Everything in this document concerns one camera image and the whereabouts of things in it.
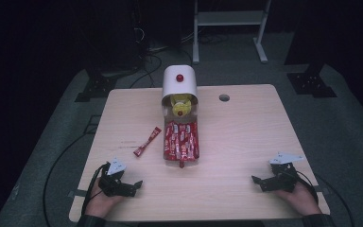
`wooden table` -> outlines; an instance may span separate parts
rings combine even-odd
[[[141,157],[133,152],[155,127],[164,129],[162,89],[111,91],[78,186],[87,190],[97,168],[117,157],[127,165],[123,183],[143,180],[136,197],[109,214],[116,221],[297,218],[251,175],[272,177],[268,160],[278,151],[303,155],[285,108],[272,85],[199,87],[199,163],[178,168],[163,159],[164,132]],[[230,97],[221,101],[220,95]],[[308,162],[294,163],[314,185]],[[329,214],[321,193],[320,208]],[[83,197],[75,197],[69,219],[78,221]]]

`black sleeve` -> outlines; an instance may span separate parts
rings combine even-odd
[[[302,217],[305,227],[336,227],[329,215],[319,214]]]
[[[79,219],[77,227],[104,227],[105,223],[104,218],[83,215]]]

